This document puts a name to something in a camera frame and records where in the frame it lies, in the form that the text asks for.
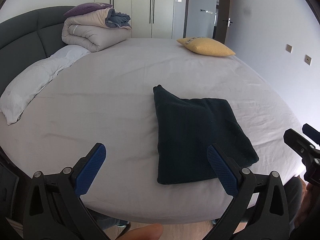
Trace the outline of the right forearm dark sleeve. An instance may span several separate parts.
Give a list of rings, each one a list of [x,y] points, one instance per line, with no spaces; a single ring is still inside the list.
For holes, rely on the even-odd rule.
[[[292,231],[294,220],[302,202],[303,185],[299,177],[292,177],[285,185],[284,191],[286,194],[287,206],[289,211],[289,225]]]

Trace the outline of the person's right hand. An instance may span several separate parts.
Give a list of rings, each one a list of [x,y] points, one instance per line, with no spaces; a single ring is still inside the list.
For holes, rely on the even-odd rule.
[[[304,191],[304,197],[295,218],[295,228],[298,228],[306,220],[314,209],[314,205],[319,198],[319,187],[308,183]]]

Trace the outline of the person's left hand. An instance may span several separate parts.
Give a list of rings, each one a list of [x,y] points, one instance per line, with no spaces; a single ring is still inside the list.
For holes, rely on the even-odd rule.
[[[151,224],[133,229],[119,237],[119,240],[158,240],[163,235],[163,225]]]

